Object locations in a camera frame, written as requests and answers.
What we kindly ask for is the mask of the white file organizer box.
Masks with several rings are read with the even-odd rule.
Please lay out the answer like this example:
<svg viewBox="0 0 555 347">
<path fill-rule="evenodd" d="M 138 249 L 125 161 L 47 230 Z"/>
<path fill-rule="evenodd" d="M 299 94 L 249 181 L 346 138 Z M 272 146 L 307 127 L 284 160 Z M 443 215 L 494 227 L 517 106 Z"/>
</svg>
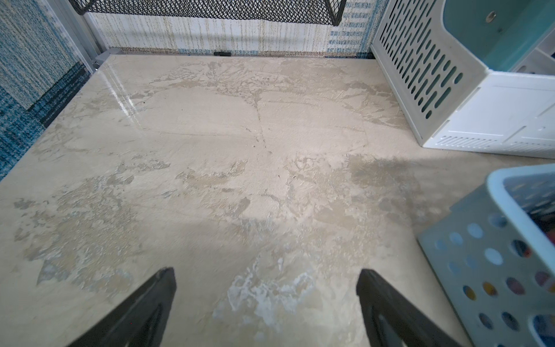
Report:
<svg viewBox="0 0 555 347">
<path fill-rule="evenodd" d="M 553 1 L 390 1 L 371 51 L 420 146 L 554 157 Z"/>
</svg>

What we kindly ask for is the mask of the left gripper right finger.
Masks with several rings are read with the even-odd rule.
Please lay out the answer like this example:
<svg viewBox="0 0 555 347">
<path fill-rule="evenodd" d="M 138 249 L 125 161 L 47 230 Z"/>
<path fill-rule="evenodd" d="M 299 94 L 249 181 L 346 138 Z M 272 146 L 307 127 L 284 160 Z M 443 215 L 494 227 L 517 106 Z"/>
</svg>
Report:
<svg viewBox="0 0 555 347">
<path fill-rule="evenodd" d="M 375 270 L 363 269 L 356 294 L 371 346 L 459 346 Z"/>
</svg>

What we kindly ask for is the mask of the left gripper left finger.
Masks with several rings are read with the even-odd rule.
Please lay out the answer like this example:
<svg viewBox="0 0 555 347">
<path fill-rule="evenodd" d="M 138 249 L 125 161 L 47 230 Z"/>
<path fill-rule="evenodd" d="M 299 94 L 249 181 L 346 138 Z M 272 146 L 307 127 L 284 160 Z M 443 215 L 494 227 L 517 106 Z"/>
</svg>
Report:
<svg viewBox="0 0 555 347">
<path fill-rule="evenodd" d="M 163 267 L 71 346 L 159 346 L 176 293 L 175 272 Z"/>
</svg>

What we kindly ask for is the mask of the light blue plastic basket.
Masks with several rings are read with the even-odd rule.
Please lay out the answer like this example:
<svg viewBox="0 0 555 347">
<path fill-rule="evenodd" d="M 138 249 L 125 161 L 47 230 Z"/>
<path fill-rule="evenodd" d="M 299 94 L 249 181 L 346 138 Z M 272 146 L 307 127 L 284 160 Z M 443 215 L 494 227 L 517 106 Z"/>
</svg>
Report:
<svg viewBox="0 0 555 347">
<path fill-rule="evenodd" d="M 474 346 L 554 345 L 554 166 L 490 173 L 418 238 Z"/>
</svg>

